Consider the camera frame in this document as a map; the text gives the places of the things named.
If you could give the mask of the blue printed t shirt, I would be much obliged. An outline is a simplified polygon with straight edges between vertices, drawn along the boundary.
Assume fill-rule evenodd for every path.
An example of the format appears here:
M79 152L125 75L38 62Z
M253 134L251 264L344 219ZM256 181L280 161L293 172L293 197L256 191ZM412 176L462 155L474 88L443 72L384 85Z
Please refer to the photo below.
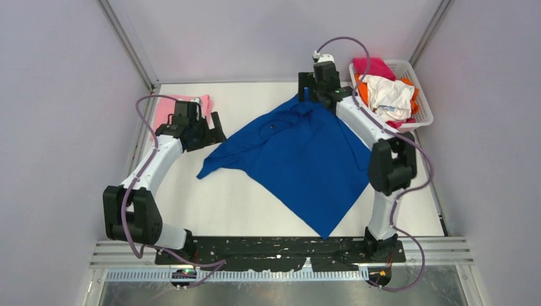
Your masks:
M370 155L322 104L293 96L221 143L197 177L243 171L328 238L367 187Z

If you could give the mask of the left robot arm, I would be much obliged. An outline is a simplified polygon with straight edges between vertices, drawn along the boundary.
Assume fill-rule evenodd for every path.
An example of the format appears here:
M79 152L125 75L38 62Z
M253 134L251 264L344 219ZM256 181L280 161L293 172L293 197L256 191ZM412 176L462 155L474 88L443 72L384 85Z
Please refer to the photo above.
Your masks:
M133 172L118 186L103 192L105 232L109 239L124 241L131 247L171 249L181 264L190 263L196 254L192 233L163 221L154 199L165 175L183 153L224 142L226 136L217 112L211 110L208 96L187 98L160 96L174 105L153 127L139 112L152 138L152 148Z

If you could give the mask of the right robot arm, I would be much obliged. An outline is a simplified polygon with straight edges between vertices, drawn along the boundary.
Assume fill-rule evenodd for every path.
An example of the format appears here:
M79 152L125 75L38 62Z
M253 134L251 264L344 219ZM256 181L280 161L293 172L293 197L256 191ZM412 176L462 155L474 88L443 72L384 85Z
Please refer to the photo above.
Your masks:
M341 85L333 61L315 63L312 72L298 74L298 98L321 103L370 150L367 176L374 189L374 204L362 248L368 261L388 261L398 246L396 213L401 195L417 176L413 135L386 130L360 100L357 90Z

